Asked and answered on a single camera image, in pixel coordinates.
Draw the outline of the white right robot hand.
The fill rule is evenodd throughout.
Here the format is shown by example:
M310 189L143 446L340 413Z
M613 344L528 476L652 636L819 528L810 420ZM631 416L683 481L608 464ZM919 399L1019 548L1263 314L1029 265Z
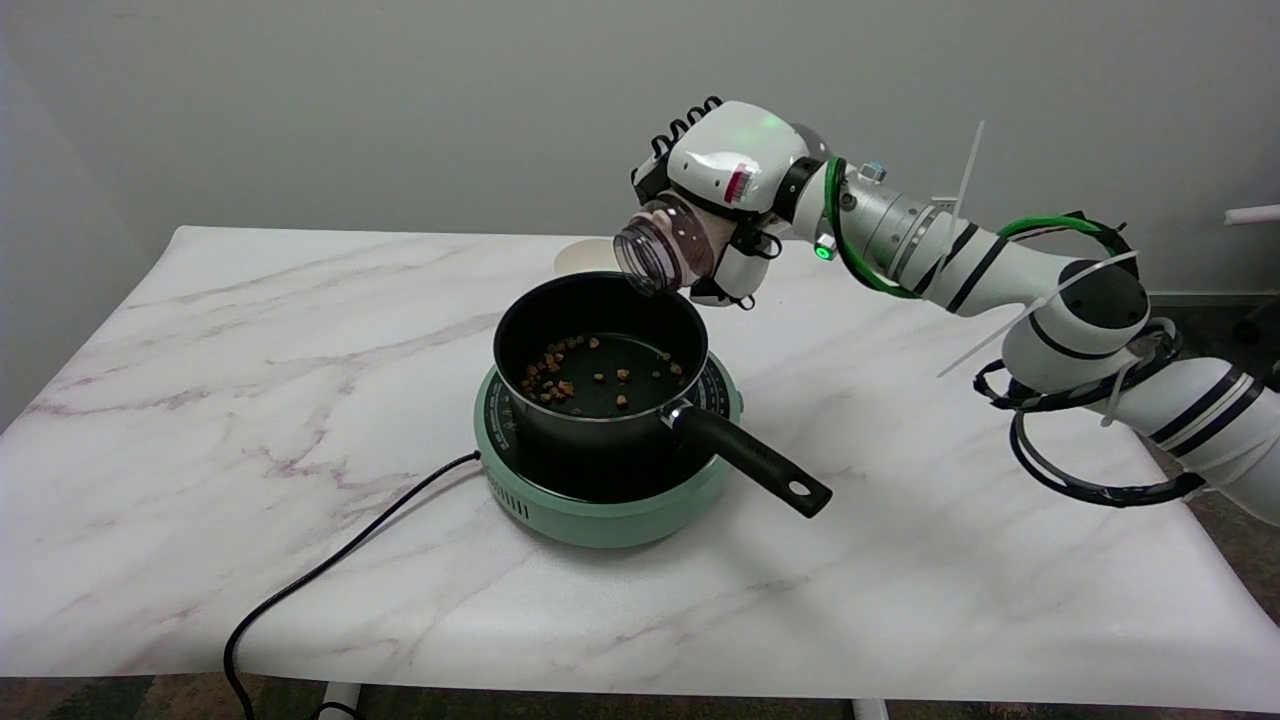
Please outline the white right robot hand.
M708 97L654 136L631 170L640 208L613 240L621 270L644 295L686 291L695 304L750 309L781 255L780 229L829 158L804 124Z

